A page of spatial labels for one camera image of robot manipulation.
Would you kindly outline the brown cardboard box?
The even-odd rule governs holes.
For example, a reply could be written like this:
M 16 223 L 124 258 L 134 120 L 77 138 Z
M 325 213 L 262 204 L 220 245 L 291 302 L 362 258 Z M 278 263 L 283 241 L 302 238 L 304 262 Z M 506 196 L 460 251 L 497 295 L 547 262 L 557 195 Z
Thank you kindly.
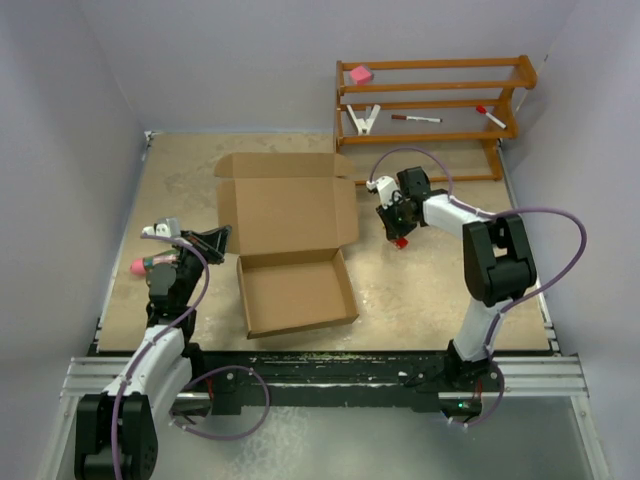
M 250 339 L 353 323 L 342 249 L 359 238 L 353 163 L 335 153 L 231 153 L 214 174 L 218 222 Z

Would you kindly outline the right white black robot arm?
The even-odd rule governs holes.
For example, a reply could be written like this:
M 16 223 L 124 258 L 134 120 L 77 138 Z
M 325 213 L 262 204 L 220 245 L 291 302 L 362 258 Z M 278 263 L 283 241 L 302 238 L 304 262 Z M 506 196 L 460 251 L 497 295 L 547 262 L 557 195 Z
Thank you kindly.
M 490 369 L 502 309 L 522 299 L 537 280 L 523 220 L 517 214 L 484 212 L 444 189 L 433 189 L 420 167 L 403 170 L 396 178 L 369 180 L 367 189 L 379 196 L 376 213 L 386 239 L 397 248 L 406 247 L 408 234 L 418 227 L 437 228 L 462 241 L 471 300 L 435 378 L 456 391 L 469 390 Z

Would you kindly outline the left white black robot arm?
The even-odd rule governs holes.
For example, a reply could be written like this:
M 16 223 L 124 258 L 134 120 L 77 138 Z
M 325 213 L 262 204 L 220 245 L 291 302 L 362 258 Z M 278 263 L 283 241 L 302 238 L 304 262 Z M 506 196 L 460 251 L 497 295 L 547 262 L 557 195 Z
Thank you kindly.
M 148 479 L 158 457 L 156 425 L 180 389 L 202 387 L 206 369 L 190 339 L 209 268 L 223 263 L 232 229 L 205 232 L 156 224 L 146 238 L 172 245 L 165 260 L 146 262 L 149 301 L 143 339 L 116 378 L 86 394 L 76 410 L 74 475 L 78 479 Z

